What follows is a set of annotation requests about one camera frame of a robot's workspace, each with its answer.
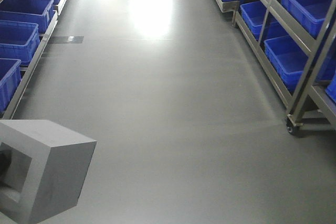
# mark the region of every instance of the aisle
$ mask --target aisle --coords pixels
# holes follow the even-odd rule
[[[15,118],[98,145],[78,207],[43,224],[335,223],[335,132],[286,132],[214,0],[69,0],[52,41]]]

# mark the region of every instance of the caster wheel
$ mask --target caster wheel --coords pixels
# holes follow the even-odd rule
[[[294,126],[293,123],[287,119],[287,131],[289,134],[296,136],[299,133],[300,127],[299,126]]]

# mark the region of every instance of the gray epoxy floor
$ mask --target gray epoxy floor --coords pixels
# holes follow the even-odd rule
[[[48,46],[15,118],[98,145],[78,207],[43,224],[336,222],[335,132],[286,132],[214,0],[68,0],[54,36],[84,40]]]

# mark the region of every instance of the square foam frame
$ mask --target square foam frame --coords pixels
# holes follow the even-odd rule
[[[39,223],[77,205],[96,141],[48,120],[0,120],[0,211]]]

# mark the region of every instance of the floor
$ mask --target floor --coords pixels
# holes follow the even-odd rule
[[[285,108],[214,0],[68,0],[16,119],[98,141],[79,204],[42,224],[336,222],[333,130]],[[1,224],[13,224],[0,216]]]

